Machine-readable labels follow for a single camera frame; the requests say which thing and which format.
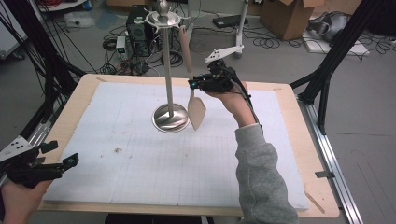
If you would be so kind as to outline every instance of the black tripod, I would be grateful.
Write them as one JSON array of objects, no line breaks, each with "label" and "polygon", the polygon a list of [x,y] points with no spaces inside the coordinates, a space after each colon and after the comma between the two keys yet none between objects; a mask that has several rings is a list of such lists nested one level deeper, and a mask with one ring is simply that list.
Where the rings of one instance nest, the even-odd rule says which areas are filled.
[{"label": "black tripod", "polygon": [[323,135],[325,132],[325,117],[327,100],[329,96],[330,80],[335,69],[344,60],[347,53],[361,36],[362,32],[380,9],[385,0],[362,0],[352,15],[345,29],[335,39],[335,42],[319,66],[319,68],[306,77],[291,83],[293,89],[308,83],[305,90],[298,94],[299,100],[308,105],[314,103],[315,97],[320,94],[318,127]]}]

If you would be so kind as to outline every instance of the cardboard box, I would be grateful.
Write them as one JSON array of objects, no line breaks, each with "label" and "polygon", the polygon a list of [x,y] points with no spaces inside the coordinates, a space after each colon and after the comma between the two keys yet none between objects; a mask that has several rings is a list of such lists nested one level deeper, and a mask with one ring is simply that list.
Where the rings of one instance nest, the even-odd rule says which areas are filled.
[{"label": "cardboard box", "polygon": [[320,16],[323,12],[340,11],[352,15],[361,0],[326,0],[323,6],[315,7],[313,16]]},{"label": "cardboard box", "polygon": [[265,1],[260,22],[279,39],[300,38],[315,7],[322,6],[324,2],[325,0]]},{"label": "cardboard box", "polygon": [[247,14],[251,16],[259,16],[262,11],[262,2],[260,4],[254,3],[253,0],[248,1]]},{"label": "cardboard box", "polygon": [[113,10],[129,11],[132,5],[149,5],[151,0],[106,0],[107,5]]}]

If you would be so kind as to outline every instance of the wooden spatula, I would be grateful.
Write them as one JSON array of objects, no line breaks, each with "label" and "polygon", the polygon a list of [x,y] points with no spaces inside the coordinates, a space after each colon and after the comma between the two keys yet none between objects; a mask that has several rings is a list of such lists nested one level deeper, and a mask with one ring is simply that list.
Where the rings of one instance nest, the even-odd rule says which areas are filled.
[{"label": "wooden spatula", "polygon": [[[187,38],[187,31],[185,25],[180,26],[179,36],[181,49],[183,51],[184,62],[186,63],[187,67],[187,73],[189,75],[189,79],[193,79],[189,41]],[[204,102],[202,102],[201,98],[194,97],[194,90],[190,91],[190,100],[187,106],[187,111],[192,127],[194,128],[194,130],[197,130],[201,125],[202,120],[204,119],[206,107],[204,105]]]}]

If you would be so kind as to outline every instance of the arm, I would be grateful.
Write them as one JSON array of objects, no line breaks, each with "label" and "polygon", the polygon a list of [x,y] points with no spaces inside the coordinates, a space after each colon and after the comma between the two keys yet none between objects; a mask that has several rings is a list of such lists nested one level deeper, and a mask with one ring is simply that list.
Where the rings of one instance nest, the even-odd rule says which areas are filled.
[{"label": "arm", "polygon": [[265,142],[261,126],[247,102],[238,93],[210,92],[209,95],[219,98],[239,125],[235,131],[239,161],[236,177],[244,213],[240,224],[298,223],[297,213],[288,202],[285,181],[276,169],[276,150]]},{"label": "arm", "polygon": [[30,216],[40,205],[51,182],[43,181],[34,189],[28,189],[8,181],[1,188],[6,211],[3,224],[27,224]]}]

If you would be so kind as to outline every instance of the spatula handle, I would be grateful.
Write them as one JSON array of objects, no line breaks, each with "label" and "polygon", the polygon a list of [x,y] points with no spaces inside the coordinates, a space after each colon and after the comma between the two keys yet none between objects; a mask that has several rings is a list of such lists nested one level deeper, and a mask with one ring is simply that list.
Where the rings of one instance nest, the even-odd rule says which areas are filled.
[{"label": "spatula handle", "polygon": [[190,56],[190,48],[189,48],[189,41],[187,38],[187,30],[186,26],[180,26],[178,33],[180,36],[180,44],[181,50],[183,51],[183,60],[186,63],[187,72],[189,73],[189,79],[192,79],[192,65],[191,65],[191,56]]}]

